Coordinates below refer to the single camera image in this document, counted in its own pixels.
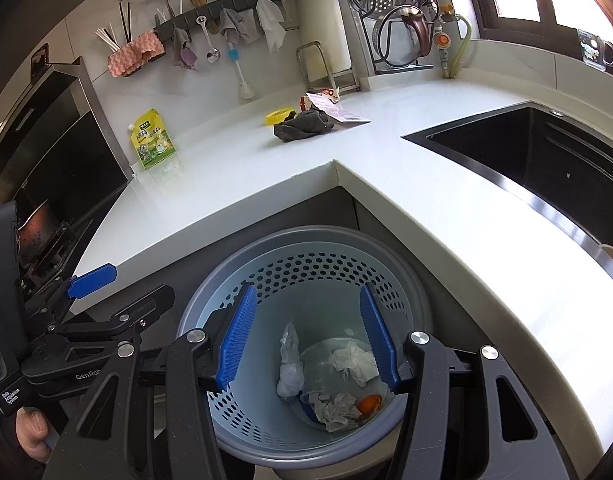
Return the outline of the left hand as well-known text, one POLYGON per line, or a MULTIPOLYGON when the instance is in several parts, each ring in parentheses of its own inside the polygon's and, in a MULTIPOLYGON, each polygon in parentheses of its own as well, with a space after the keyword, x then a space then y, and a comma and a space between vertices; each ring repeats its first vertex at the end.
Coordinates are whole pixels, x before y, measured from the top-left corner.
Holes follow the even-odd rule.
POLYGON ((16 437, 27 456, 46 464, 52 455, 47 444, 49 423, 41 411, 22 408, 16 414, 16 437))

